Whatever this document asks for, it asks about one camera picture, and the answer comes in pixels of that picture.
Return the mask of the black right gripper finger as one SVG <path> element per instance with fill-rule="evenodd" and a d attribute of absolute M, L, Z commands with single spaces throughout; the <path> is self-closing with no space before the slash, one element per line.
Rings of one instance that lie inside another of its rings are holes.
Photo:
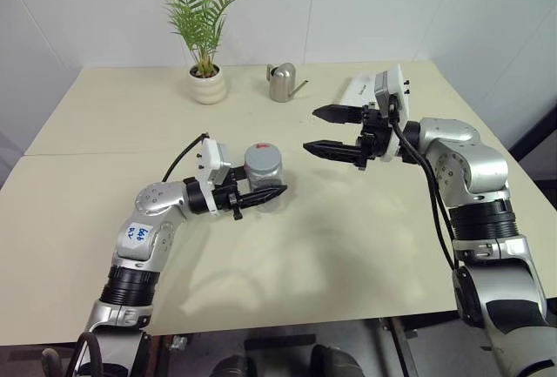
<path fill-rule="evenodd" d="M 334 124 L 360 124 L 363 118 L 363 108 L 342 105 L 328 104 L 315 109 L 312 115 Z"/>
<path fill-rule="evenodd" d="M 303 143 L 303 148 L 318 158 L 332 161 L 360 164 L 364 160 L 359 146 L 345 145 L 339 141 L 316 140 Z"/>

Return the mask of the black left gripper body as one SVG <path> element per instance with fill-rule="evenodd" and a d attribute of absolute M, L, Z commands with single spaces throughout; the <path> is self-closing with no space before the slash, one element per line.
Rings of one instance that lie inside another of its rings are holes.
<path fill-rule="evenodd" d="M 232 167 L 225 176 L 221 185 L 216 186 L 216 205 L 219 210 L 231 211 L 235 220 L 241 220 L 243 214 L 238 206 L 239 196 L 242 193 L 239 185 L 244 180 L 235 180 L 232 174 Z"/>

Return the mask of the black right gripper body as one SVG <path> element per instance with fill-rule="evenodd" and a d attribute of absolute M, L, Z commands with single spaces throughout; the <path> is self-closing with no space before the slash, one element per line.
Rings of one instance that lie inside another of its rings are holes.
<path fill-rule="evenodd" d="M 359 156 L 354 165 L 364 171 L 368 160 L 381 158 L 384 162 L 389 162 L 395 152 L 389 150 L 394 137 L 392 122 L 399 121 L 396 105 L 391 104 L 386 114 L 364 105 L 356 110 L 356 114 L 361 122 L 361 131 L 356 140 Z"/>

